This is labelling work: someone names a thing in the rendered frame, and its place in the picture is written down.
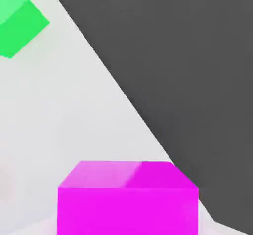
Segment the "small green cube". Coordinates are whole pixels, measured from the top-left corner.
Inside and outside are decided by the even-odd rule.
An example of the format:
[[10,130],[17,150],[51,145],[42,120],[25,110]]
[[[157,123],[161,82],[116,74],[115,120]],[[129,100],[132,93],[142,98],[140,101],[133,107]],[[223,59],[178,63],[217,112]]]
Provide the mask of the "small green cube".
[[30,0],[0,0],[0,56],[15,56],[49,23]]

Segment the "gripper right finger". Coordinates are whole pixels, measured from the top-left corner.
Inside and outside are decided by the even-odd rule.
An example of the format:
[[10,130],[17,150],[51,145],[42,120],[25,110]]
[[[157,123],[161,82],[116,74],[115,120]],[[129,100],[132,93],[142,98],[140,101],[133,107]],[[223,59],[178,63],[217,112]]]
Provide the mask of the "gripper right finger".
[[199,232],[198,235],[248,235],[244,232],[235,230],[223,224],[214,221],[206,213],[199,214]]

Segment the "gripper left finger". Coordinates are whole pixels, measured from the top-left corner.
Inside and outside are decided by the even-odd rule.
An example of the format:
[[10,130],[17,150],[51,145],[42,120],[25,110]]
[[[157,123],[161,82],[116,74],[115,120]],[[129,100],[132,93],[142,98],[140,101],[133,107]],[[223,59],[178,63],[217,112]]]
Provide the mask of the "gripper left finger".
[[57,235],[57,214],[8,235]]

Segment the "small magenta cube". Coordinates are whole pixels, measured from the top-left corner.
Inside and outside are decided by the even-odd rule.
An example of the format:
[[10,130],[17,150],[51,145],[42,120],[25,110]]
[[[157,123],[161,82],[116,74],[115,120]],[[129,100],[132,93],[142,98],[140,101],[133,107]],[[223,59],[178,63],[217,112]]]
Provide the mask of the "small magenta cube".
[[198,235],[198,187],[168,161],[82,161],[58,187],[57,235]]

